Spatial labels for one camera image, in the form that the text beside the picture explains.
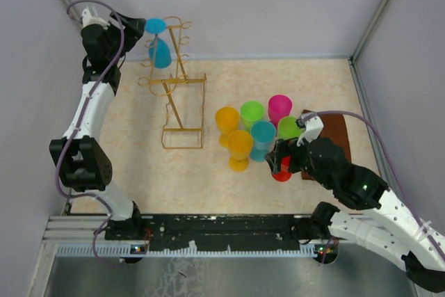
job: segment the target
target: plastic cup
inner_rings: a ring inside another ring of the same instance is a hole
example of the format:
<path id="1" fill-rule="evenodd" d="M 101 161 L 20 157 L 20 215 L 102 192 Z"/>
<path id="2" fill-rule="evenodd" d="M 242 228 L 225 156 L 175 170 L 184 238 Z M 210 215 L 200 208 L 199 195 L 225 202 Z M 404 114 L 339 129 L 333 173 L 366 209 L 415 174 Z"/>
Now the plastic cup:
<path id="1" fill-rule="evenodd" d="M 220 144 L 227 147 L 227 139 L 229 135 L 238 129 L 239 114 L 235 108 L 223 107 L 215 114 L 215 121 L 220 131 Z"/>
<path id="2" fill-rule="evenodd" d="M 278 138 L 291 139 L 299 137 L 303 133 L 303 130 L 297 126 L 297 118 L 293 116 L 286 116 L 278 122 Z M 282 171 L 272 175 L 273 178 L 279 182 L 285 182 L 289 180 L 292 173 L 286 172 L 289 164 L 291 162 L 291 157 L 286 156 L 281 160 Z"/>
<path id="3" fill-rule="evenodd" d="M 264 156 L 269 152 L 276 132 L 275 127 L 269 121 L 258 121 L 252 126 L 250 130 L 253 138 L 253 148 L 250 152 L 252 160 L 264 161 Z"/>
<path id="4" fill-rule="evenodd" d="M 158 17 L 153 17 L 145 22 L 145 31 L 149 34 L 160 34 L 166 29 L 166 22 Z"/>
<path id="5" fill-rule="evenodd" d="M 227 144 L 230 153 L 229 166 L 242 172 L 249 166 L 249 153 L 253 147 L 252 136 L 244 130 L 236 130 L 229 135 Z"/>
<path id="6" fill-rule="evenodd" d="M 274 95 L 269 99 L 267 114 L 275 128 L 282 118 L 289 116 L 291 110 L 292 101 L 286 95 Z"/>
<path id="7" fill-rule="evenodd" d="M 166 41 L 156 38 L 150 43 L 148 49 L 148 56 L 151 60 L 154 60 L 153 66 L 156 69 L 165 69 L 172 63 L 172 54 Z"/>
<path id="8" fill-rule="evenodd" d="M 278 122 L 278 138 L 291 139 L 300 137 L 303 133 L 297 125 L 297 118 L 293 116 L 286 116 Z"/>
<path id="9" fill-rule="evenodd" d="M 250 131 L 252 125 L 262 120 L 264 117 L 264 107 L 258 101 L 248 101 L 241 106 L 241 121 L 244 130 Z"/>
<path id="10" fill-rule="evenodd" d="M 292 176 L 292 173 L 285 171 L 287 171 L 287 169 L 289 168 L 290 163 L 291 163 L 291 157 L 289 156 L 286 156 L 283 159 L 281 159 L 282 170 L 277 174 L 272 174 L 272 177 L 279 182 L 286 182 L 287 180 L 289 180 Z"/>

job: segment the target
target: pink cup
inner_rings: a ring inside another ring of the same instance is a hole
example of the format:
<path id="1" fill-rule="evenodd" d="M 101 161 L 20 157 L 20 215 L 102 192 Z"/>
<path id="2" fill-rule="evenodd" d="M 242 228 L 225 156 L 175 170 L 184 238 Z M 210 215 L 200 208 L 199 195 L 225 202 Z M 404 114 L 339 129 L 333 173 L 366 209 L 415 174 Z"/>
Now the pink cup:
<path id="1" fill-rule="evenodd" d="M 291 110 L 292 101 L 286 95 L 278 94 L 269 99 L 267 114 L 275 128 L 282 118 L 289 116 Z"/>

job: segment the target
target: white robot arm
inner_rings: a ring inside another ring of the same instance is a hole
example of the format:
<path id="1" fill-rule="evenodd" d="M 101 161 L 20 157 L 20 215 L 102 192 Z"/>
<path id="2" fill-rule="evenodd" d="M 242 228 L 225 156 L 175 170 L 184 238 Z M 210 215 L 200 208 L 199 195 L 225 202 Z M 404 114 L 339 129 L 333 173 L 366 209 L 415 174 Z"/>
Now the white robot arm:
<path id="1" fill-rule="evenodd" d="M 145 20 L 119 16 L 125 27 L 122 57 L 142 37 Z M 102 199 L 99 203 L 108 205 L 104 208 L 111 209 L 110 220 L 114 222 L 131 220 L 138 212 L 136 205 L 113 181 L 113 167 L 99 145 L 106 112 L 119 86 L 118 65 L 113 64 L 101 82 L 97 83 L 97 80 L 117 54 L 120 34 L 118 27 L 97 16 L 94 7 L 83 10 L 81 36 L 87 56 L 83 60 L 81 101 L 67 131 L 61 139 L 52 140 L 49 146 L 54 163 L 57 163 L 67 138 L 75 134 L 63 157 L 59 177 L 66 187 L 77 193 Z"/>
<path id="2" fill-rule="evenodd" d="M 278 140 L 266 156 L 271 172 L 279 172 L 281 159 L 290 156 L 289 172 L 304 170 L 323 187 L 333 190 L 340 203 L 362 211 L 384 229 L 354 219 L 326 202 L 317 206 L 314 221 L 324 225 L 330 235 L 387 258 L 419 286 L 432 292 L 445 291 L 445 237 L 431 228 L 430 222 L 419 226 L 386 182 L 367 168 L 349 163 L 343 150 L 329 138 L 319 138 L 323 130 L 319 116 L 302 115 L 297 123 L 304 129 L 301 137 Z"/>

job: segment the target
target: blue cup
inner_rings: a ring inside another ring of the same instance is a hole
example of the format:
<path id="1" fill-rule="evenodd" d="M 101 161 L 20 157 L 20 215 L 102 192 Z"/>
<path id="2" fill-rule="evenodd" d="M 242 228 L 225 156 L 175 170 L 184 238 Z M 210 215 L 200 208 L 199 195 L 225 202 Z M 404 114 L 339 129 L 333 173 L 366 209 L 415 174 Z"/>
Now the blue cup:
<path id="1" fill-rule="evenodd" d="M 154 59 L 155 55 L 155 42 L 156 43 L 156 59 Z M 170 48 L 168 47 L 167 43 L 158 38 L 158 35 L 155 36 L 154 40 L 150 43 L 149 49 L 148 49 L 148 56 L 151 60 L 154 59 L 154 67 L 156 69 L 165 69 L 172 63 L 172 55 L 170 54 Z"/>
<path id="2" fill-rule="evenodd" d="M 264 161 L 264 156 L 268 154 L 269 148 L 276 135 L 275 126 L 269 121 L 258 121 L 250 130 L 253 138 L 253 148 L 250 158 L 254 161 Z"/>

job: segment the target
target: table surface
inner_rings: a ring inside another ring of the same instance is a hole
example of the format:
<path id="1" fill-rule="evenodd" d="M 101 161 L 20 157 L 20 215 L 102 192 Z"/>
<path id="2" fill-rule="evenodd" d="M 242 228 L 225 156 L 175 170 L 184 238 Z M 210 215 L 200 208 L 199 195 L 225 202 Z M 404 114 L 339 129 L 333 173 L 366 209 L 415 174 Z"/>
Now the table surface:
<path id="1" fill-rule="evenodd" d="M 156 78 L 168 77 L 171 70 L 156 72 Z M 219 146 L 214 117 L 223 106 L 239 110 L 251 99 L 267 106 L 275 94 L 292 99 L 291 115 L 295 116 L 303 109 L 362 114 L 346 59 L 189 61 L 186 71 L 191 78 L 207 75 L 203 149 L 163 149 L 168 98 L 154 96 L 148 87 L 138 85 L 149 69 L 137 62 L 122 67 L 120 87 L 102 127 L 99 142 L 113 163 L 113 179 L 143 213 L 310 214 L 322 201 L 345 209 L 332 192 L 302 180 L 300 174 L 288 182 L 276 182 L 266 162 L 251 161 L 246 171 L 232 171 L 227 149 Z M 152 89 L 163 93 L 162 85 Z M 172 98 L 184 125 L 199 126 L 200 85 L 177 86 Z M 175 125 L 170 111 L 171 122 Z M 349 117 L 346 125 L 353 163 L 377 172 L 366 126 Z M 177 134 L 172 140 L 185 145 L 196 137 Z M 81 198 L 74 201 L 72 212 L 103 211 L 95 201 Z"/>

